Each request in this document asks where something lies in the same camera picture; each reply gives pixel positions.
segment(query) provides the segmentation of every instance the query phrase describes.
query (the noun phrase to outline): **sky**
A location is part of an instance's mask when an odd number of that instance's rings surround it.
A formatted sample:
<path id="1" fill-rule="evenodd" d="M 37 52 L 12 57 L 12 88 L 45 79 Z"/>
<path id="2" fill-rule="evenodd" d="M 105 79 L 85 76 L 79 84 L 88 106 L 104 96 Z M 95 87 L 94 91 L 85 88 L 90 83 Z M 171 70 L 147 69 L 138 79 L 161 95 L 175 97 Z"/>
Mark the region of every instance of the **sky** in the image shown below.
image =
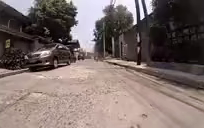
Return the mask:
<path id="1" fill-rule="evenodd" d="M 24 15 L 28 13 L 28 9 L 33 5 L 34 0 L 2 0 L 7 4 L 11 5 Z M 74 5 L 78 9 L 78 25 L 72 28 L 73 39 L 78 39 L 81 43 L 81 47 L 87 51 L 92 51 L 94 42 L 93 29 L 95 21 L 103 16 L 103 8 L 110 4 L 110 0 L 72 0 Z M 145 0 L 148 8 L 148 12 L 151 13 L 151 0 Z M 136 23 L 136 10 L 135 0 L 116 0 L 115 5 L 125 5 L 130 12 L 133 13 L 134 23 Z M 141 16 L 143 17 L 143 10 L 141 6 Z"/>

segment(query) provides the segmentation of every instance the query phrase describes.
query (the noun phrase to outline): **distant vehicle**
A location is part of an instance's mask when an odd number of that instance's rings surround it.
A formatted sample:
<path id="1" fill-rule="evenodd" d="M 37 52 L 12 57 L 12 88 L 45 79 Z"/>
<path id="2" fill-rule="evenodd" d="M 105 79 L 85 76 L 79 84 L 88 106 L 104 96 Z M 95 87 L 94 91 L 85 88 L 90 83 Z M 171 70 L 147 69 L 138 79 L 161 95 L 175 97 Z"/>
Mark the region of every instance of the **distant vehicle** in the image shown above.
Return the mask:
<path id="1" fill-rule="evenodd" d="M 79 53 L 78 60 L 85 60 L 85 52 Z"/>
<path id="2" fill-rule="evenodd" d="M 71 53 L 69 48 L 62 44 L 47 44 L 37 51 L 25 56 L 27 67 L 35 71 L 39 67 L 57 68 L 60 63 L 71 64 Z"/>

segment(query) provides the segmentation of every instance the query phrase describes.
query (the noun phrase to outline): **car wheel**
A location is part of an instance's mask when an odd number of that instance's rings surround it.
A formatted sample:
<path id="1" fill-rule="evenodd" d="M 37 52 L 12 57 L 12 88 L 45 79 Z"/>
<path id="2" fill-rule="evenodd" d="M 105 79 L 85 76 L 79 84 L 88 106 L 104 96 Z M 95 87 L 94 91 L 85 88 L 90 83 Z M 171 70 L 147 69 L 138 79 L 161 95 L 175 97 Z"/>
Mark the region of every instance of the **car wheel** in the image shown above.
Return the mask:
<path id="1" fill-rule="evenodd" d="M 53 60 L 53 68 L 57 68 L 58 67 L 58 59 L 54 58 Z"/>
<path id="2" fill-rule="evenodd" d="M 36 72 L 37 68 L 31 67 L 31 68 L 29 68 L 29 70 L 30 70 L 31 72 Z"/>

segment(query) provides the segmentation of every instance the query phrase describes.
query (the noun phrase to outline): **cracked pavement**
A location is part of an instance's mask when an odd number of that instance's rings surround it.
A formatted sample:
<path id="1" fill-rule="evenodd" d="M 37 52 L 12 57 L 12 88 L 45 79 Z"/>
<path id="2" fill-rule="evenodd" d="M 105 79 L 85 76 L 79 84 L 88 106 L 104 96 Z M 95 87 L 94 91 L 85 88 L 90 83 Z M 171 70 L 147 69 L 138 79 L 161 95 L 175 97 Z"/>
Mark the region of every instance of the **cracked pavement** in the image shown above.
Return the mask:
<path id="1" fill-rule="evenodd" d="M 0 128 L 204 128 L 203 111 L 139 77 L 86 60 L 0 79 Z"/>

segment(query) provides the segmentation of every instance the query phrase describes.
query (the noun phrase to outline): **car window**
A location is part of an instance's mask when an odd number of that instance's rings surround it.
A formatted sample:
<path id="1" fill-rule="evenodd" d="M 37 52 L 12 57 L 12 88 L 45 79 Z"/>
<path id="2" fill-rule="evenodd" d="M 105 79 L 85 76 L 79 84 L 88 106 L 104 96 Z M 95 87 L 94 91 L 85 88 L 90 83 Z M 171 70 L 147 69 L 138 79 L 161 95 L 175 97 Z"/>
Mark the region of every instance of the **car window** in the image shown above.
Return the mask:
<path id="1" fill-rule="evenodd" d="M 46 44 L 39 48 L 37 51 L 51 50 L 54 47 L 56 47 L 56 44 Z"/>

